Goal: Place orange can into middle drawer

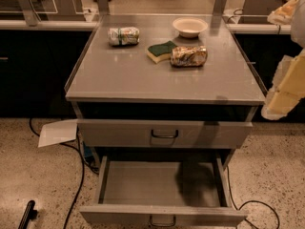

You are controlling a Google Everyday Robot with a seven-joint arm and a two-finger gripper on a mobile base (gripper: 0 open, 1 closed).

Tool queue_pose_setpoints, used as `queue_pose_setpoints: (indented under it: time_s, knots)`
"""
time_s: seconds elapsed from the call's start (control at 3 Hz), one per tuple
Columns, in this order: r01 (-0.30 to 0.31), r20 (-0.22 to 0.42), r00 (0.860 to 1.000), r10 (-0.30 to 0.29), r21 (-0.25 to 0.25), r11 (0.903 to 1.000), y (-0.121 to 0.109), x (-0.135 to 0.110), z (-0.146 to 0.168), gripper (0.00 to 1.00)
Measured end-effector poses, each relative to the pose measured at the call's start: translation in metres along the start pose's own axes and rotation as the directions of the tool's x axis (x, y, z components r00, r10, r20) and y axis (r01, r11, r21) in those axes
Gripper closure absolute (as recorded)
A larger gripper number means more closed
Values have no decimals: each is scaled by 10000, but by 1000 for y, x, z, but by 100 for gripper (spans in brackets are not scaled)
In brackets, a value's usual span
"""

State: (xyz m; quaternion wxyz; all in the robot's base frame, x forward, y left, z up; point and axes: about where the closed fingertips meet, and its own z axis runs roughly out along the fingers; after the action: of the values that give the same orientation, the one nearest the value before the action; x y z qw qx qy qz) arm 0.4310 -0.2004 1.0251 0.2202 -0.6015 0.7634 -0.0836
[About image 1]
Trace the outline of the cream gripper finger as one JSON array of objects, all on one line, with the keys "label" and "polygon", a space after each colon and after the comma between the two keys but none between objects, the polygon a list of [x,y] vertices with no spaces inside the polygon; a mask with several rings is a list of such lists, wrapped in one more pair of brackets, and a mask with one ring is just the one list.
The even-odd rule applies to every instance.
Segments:
[{"label": "cream gripper finger", "polygon": [[278,63],[261,115],[278,120],[288,115],[305,97],[305,50],[296,57],[284,55]]},{"label": "cream gripper finger", "polygon": [[298,1],[289,0],[283,6],[273,10],[268,15],[267,21],[274,25],[289,25],[292,22]]}]

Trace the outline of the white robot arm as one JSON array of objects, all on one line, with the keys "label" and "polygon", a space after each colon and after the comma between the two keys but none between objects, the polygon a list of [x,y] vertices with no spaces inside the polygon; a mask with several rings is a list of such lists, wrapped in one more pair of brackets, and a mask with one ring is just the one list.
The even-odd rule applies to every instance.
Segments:
[{"label": "white robot arm", "polygon": [[291,25],[291,39],[302,51],[294,58],[285,55],[277,66],[261,115],[268,120],[285,117],[305,97],[305,0],[289,0],[272,11],[267,21]]}]

